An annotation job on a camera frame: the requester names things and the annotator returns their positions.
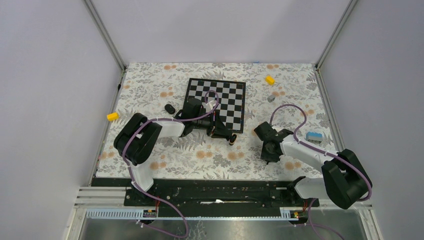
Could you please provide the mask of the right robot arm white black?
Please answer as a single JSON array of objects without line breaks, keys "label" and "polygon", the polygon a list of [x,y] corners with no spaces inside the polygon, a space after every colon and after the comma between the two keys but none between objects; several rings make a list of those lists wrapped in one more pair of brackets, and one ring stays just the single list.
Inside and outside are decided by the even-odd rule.
[{"label": "right robot arm white black", "polygon": [[262,141],[262,160],[276,163],[281,157],[292,157],[321,173],[321,178],[301,176],[292,182],[293,188],[286,193],[291,205],[299,206],[306,199],[328,199],[346,210],[371,197],[373,184],[353,151],[327,151],[290,130],[276,130],[268,122],[254,132]]}]

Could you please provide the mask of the black earbud charging case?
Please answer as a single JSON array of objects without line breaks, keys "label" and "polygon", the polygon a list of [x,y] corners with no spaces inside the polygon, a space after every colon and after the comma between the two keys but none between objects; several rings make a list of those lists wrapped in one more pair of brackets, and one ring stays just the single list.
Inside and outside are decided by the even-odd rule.
[{"label": "black earbud charging case", "polygon": [[231,137],[228,139],[228,144],[230,146],[233,146],[235,144],[236,140],[237,140],[237,135],[232,134]]}]

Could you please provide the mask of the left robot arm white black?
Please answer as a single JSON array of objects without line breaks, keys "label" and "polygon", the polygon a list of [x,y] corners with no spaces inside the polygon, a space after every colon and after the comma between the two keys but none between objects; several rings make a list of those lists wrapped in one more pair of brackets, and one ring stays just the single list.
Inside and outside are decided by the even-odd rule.
[{"label": "left robot arm white black", "polygon": [[190,98],[174,118],[148,119],[141,113],[135,113],[119,132],[113,142],[114,148],[129,168],[132,185],[138,189],[136,199],[144,206],[155,200],[153,174],[146,161],[160,138],[182,138],[194,129],[206,131],[207,136],[225,139],[233,145],[237,135],[220,118],[214,106],[206,110],[201,100]]}]

